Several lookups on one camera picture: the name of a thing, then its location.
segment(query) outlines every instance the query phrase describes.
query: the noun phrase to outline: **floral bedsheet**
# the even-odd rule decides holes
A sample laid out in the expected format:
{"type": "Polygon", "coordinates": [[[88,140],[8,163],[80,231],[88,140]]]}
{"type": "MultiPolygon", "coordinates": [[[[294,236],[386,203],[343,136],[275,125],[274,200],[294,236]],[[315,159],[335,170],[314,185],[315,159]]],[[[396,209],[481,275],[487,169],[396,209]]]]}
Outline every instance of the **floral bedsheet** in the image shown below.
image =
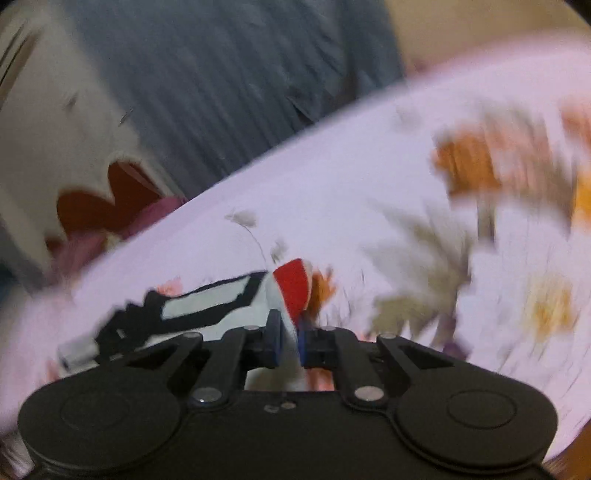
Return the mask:
{"type": "Polygon", "coordinates": [[[150,288],[302,257],[320,324],[395,332],[544,392],[548,465],[586,479],[569,459],[591,434],[590,66],[585,41],[537,38],[361,102],[109,253],[54,306],[42,347],[13,345],[41,370],[150,288]]]}

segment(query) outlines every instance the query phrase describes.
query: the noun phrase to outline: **blue fabric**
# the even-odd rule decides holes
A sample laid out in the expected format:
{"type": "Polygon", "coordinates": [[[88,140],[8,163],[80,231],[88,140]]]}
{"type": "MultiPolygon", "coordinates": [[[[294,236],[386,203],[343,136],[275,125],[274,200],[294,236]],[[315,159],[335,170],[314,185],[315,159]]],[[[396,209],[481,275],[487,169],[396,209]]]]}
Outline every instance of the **blue fabric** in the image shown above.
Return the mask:
{"type": "Polygon", "coordinates": [[[63,0],[143,143],[188,196],[402,78],[381,0],[63,0]]]}

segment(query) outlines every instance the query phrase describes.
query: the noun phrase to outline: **orange flower print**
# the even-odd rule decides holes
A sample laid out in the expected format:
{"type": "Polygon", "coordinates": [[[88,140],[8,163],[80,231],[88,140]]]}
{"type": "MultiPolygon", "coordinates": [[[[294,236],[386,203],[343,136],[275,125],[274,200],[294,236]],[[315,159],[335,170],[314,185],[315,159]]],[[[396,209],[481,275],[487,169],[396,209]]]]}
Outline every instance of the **orange flower print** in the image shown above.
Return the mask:
{"type": "Polygon", "coordinates": [[[333,271],[332,268],[326,270],[323,275],[320,270],[314,270],[312,273],[312,291],[310,293],[310,301],[306,312],[310,319],[315,323],[318,320],[318,315],[323,305],[325,305],[335,294],[336,286],[332,282],[333,271]]]}
{"type": "Polygon", "coordinates": [[[435,168],[447,175],[450,197],[501,188],[491,151],[480,130],[462,130],[438,143],[432,160],[435,168]]]}
{"type": "Polygon", "coordinates": [[[591,150],[591,104],[565,106],[560,112],[566,134],[591,150]]]}
{"type": "Polygon", "coordinates": [[[181,279],[176,277],[156,287],[156,291],[167,297],[178,297],[183,293],[183,284],[181,283],[181,279]]]}
{"type": "Polygon", "coordinates": [[[579,174],[574,192],[573,223],[591,225],[591,174],[579,174]]]}

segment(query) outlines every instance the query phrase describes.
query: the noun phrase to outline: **metal rivet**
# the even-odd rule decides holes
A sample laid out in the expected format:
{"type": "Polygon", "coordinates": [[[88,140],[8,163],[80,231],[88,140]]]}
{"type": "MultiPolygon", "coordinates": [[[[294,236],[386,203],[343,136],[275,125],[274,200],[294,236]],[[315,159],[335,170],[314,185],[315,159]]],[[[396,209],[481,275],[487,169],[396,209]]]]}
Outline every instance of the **metal rivet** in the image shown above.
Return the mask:
{"type": "Polygon", "coordinates": [[[267,413],[277,413],[279,411],[279,407],[277,405],[265,405],[263,407],[267,413]]]}
{"type": "Polygon", "coordinates": [[[355,390],[355,397],[363,401],[378,401],[384,397],[384,391],[378,387],[359,387],[355,390]]]}
{"type": "Polygon", "coordinates": [[[222,398],[222,392],[217,388],[203,387],[195,390],[192,397],[199,403],[211,403],[222,398]]]}

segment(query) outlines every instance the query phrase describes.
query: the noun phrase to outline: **metal screw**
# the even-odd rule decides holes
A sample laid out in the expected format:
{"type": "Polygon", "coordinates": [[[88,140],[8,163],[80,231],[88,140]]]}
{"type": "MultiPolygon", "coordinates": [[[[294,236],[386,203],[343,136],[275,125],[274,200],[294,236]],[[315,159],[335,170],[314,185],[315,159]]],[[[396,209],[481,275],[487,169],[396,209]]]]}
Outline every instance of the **metal screw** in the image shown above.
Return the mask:
{"type": "Polygon", "coordinates": [[[279,407],[277,405],[265,405],[263,407],[267,413],[277,413],[279,411],[279,407]]]}
{"type": "Polygon", "coordinates": [[[363,401],[378,401],[384,397],[384,391],[379,387],[359,387],[355,390],[355,397],[363,401]]]}
{"type": "Polygon", "coordinates": [[[192,397],[199,403],[211,403],[222,398],[222,392],[220,392],[217,388],[203,387],[195,390],[192,397]]]}
{"type": "Polygon", "coordinates": [[[119,120],[119,126],[123,125],[127,121],[133,111],[134,109],[131,108],[129,109],[129,112],[125,112],[125,114],[121,117],[121,120],[119,120]]]}

